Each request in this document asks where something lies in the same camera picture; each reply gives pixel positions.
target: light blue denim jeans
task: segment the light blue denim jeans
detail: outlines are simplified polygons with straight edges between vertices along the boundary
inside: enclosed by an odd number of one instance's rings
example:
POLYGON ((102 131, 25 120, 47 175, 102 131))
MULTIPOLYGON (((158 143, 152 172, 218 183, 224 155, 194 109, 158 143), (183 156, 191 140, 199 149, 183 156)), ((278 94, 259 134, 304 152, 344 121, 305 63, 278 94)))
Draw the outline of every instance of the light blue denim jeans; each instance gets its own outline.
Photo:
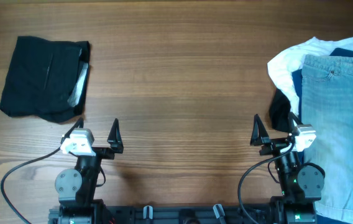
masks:
POLYGON ((317 136, 305 162, 326 171, 316 211, 353 223, 353 58, 307 55, 302 77, 302 122, 317 136))

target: white shirt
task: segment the white shirt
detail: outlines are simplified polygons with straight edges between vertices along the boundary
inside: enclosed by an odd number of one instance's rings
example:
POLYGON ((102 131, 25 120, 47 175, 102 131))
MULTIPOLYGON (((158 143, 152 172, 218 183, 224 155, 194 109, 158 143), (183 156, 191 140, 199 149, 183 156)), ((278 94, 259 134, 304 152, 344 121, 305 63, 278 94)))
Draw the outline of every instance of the white shirt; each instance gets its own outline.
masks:
POLYGON ((305 55, 330 55, 335 48, 353 50, 353 37, 340 41, 324 41, 315 37, 305 43, 292 46, 271 59, 268 63, 270 78, 290 100, 291 111, 298 115, 299 97, 295 93, 292 72, 301 69, 305 55))

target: black fabric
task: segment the black fabric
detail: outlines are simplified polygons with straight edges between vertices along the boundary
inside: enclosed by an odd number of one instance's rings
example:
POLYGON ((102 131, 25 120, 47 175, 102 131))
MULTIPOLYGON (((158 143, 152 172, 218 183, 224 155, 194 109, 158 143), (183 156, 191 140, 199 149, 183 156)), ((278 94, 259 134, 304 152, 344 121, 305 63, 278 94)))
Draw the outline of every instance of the black fabric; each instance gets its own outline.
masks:
POLYGON ((37 115, 60 123, 84 110, 86 84, 79 103, 68 103, 84 63, 89 63, 89 42, 48 41, 18 37, 0 110, 10 117, 37 115))
POLYGON ((281 90, 276 89, 272 104, 269 108, 269 116, 272 121, 272 128, 278 131, 290 132, 288 125, 288 114, 291 106, 287 96, 281 90))

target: navy blue cloth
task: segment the navy blue cloth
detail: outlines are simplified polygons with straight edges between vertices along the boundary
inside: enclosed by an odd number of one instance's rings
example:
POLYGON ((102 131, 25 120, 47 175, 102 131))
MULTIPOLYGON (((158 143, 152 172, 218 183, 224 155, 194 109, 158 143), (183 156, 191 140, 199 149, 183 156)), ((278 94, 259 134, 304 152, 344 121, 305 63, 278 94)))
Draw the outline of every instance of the navy blue cloth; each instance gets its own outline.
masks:
MULTIPOLYGON (((353 51, 351 50, 345 50, 341 48, 336 48, 330 56, 341 56, 341 57, 353 57, 353 51)), ((293 83, 294 83, 294 88, 295 92, 300 98, 299 102, 299 116, 298 118, 301 119, 301 97, 302 97, 302 69, 299 69, 292 74, 293 77, 293 83)), ((303 163, 303 152, 298 153, 298 157, 300 158, 301 163, 303 163)), ((340 222, 337 220, 332 220, 330 218, 322 217, 321 215, 318 215, 318 223, 319 224, 345 224, 345 222, 340 222)))

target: wooden table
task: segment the wooden table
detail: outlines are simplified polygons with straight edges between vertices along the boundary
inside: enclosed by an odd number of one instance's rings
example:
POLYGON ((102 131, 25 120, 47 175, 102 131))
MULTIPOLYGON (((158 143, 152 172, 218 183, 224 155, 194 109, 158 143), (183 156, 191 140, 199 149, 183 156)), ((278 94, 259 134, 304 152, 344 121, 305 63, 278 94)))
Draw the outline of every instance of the wooden table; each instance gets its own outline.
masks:
MULTIPOLYGON (((106 205, 237 204, 237 183, 262 159, 250 147, 254 114, 270 129, 275 87, 267 62, 313 36, 353 36, 353 2, 113 2, 0 4, 0 98, 18 35, 88 40, 85 127, 107 146, 119 118, 124 154, 103 161, 106 205)), ((0 111, 0 180, 47 154, 76 119, 54 124, 0 111)), ((284 134, 269 131, 272 137, 284 134)), ((6 192, 32 223, 58 205, 56 176, 76 159, 61 153, 9 176, 6 192)), ((243 185, 245 202, 280 195, 265 166, 243 185)), ((0 223, 20 223, 0 193, 0 223)))

